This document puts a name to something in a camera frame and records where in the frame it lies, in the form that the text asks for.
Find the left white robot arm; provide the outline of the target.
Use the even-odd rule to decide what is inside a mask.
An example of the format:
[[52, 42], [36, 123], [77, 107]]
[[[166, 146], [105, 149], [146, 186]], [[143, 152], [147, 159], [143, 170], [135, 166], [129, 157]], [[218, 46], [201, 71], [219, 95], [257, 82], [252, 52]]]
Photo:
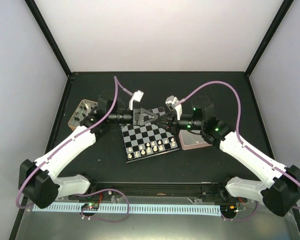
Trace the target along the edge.
[[61, 171], [102, 138], [111, 124], [143, 126], [158, 118], [157, 114], [144, 108], [118, 108], [116, 101], [99, 99], [79, 126], [59, 145], [35, 161], [26, 159], [21, 163], [18, 194], [24, 195], [41, 209], [68, 195], [79, 194], [87, 200], [93, 199], [98, 188], [87, 176], [59, 177]]

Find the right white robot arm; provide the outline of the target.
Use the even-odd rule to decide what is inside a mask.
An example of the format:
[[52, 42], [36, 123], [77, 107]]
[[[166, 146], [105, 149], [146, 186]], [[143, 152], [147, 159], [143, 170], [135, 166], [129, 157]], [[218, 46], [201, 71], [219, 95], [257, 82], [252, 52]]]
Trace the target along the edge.
[[257, 181], [230, 178], [217, 189], [220, 200], [228, 202], [233, 197], [254, 200], [279, 217], [284, 217], [300, 200], [300, 169], [277, 162], [242, 139], [236, 130], [216, 119], [211, 102], [193, 105], [192, 114], [183, 114], [179, 100], [173, 95], [165, 104], [169, 112], [158, 118], [159, 127], [173, 134], [181, 130], [199, 131], [206, 143], [230, 155], [258, 177]]

